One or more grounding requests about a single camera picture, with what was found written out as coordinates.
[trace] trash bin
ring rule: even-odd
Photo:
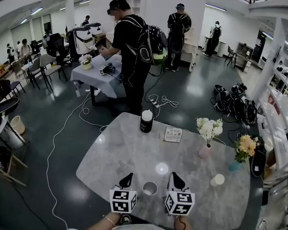
[[[25,126],[22,123],[20,116],[15,116],[11,121],[11,126],[15,129],[19,134],[23,134],[25,131]]]

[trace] flower vase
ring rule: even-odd
[[[198,151],[197,155],[201,159],[207,158],[209,156],[209,153],[210,153],[210,148],[211,148],[211,145],[208,143],[207,145],[205,145],[202,149],[200,149]]]
[[[241,164],[242,164],[241,162],[238,162],[238,161],[235,160],[229,165],[228,170],[230,172],[238,171],[238,170],[241,169]]]
[[[89,69],[91,69],[93,66],[92,66],[92,64],[91,64],[91,62],[89,62],[89,63],[86,63],[86,64],[81,64],[82,65],[82,68],[84,69],[84,70],[89,70]]]

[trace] black bottle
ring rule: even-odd
[[[153,126],[153,113],[150,110],[143,111],[141,116],[140,129],[144,133],[148,133],[152,130],[152,126]]]

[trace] blue vase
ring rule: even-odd
[[[237,161],[234,161],[228,167],[230,172],[235,172],[235,171],[239,170],[240,168],[241,168],[241,163],[239,163]]]

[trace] hand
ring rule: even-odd
[[[103,57],[107,57],[110,55],[109,50],[106,47],[101,47],[101,49],[99,50],[99,53],[103,56]]]

